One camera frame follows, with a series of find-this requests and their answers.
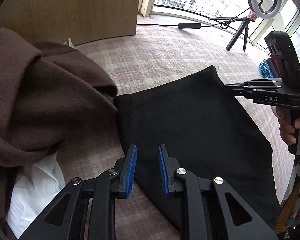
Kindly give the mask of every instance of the brown hoodie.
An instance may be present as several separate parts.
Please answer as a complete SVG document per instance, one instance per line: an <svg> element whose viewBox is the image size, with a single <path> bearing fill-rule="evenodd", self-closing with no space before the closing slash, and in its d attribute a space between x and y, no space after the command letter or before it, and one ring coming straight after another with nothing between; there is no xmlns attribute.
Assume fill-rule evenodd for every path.
<svg viewBox="0 0 300 240"><path fill-rule="evenodd" d="M0 218L17 167L52 153L78 127L114 118L116 93L106 72L76 49L33 46L0 27Z"/></svg>

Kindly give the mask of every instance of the metal pivot screw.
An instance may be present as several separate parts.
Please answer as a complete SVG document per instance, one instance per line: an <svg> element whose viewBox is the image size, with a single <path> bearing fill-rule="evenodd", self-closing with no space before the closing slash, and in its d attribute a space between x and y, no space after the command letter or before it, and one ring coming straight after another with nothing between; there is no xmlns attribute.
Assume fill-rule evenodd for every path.
<svg viewBox="0 0 300 240"><path fill-rule="evenodd" d="M78 185L78 184L81 183L81 179L80 178L73 178L71 181L72 181L73 185Z"/></svg>
<svg viewBox="0 0 300 240"><path fill-rule="evenodd" d="M223 183L223 178L221 178L221 177L215 177L215 178L214 178L214 182L215 182L216 184L222 184L222 183Z"/></svg>
<svg viewBox="0 0 300 240"><path fill-rule="evenodd" d="M110 175L116 175L118 173L115 169L109 169L108 172L110 173Z"/></svg>
<svg viewBox="0 0 300 240"><path fill-rule="evenodd" d="M177 169L177 173L180 174L180 175L183 175L183 174L187 173L187 170L184 169L184 168L179 168L179 169Z"/></svg>

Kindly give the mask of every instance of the red object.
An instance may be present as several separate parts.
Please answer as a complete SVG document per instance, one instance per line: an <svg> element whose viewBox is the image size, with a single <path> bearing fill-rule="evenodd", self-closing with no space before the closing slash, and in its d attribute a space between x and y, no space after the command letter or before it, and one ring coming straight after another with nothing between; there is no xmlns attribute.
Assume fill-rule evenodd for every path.
<svg viewBox="0 0 300 240"><path fill-rule="evenodd" d="M275 71L277 72L279 78L281 78L279 67L278 67L278 64L277 64L275 58L274 57L270 57L270 58L271 58L272 64L274 65Z"/></svg>

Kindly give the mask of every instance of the hand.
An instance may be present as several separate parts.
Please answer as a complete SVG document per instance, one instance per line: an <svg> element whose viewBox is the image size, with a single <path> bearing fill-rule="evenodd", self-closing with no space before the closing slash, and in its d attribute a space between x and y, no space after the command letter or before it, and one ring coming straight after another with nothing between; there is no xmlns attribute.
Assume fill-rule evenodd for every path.
<svg viewBox="0 0 300 240"><path fill-rule="evenodd" d="M275 111L280 124L280 135L282 140L288 145L295 144L296 138L292 134L295 133L296 129L300 129L300 117L295 120L293 127L292 124L285 120L282 108L276 107Z"/></svg>

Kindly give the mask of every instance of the wooden panel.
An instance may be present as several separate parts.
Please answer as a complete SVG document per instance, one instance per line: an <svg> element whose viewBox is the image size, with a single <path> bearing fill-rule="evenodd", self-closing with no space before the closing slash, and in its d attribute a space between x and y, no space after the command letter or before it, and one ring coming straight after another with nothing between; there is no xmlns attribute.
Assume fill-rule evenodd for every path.
<svg viewBox="0 0 300 240"><path fill-rule="evenodd" d="M74 45L136 33L138 0L5 0L0 25L27 41Z"/></svg>

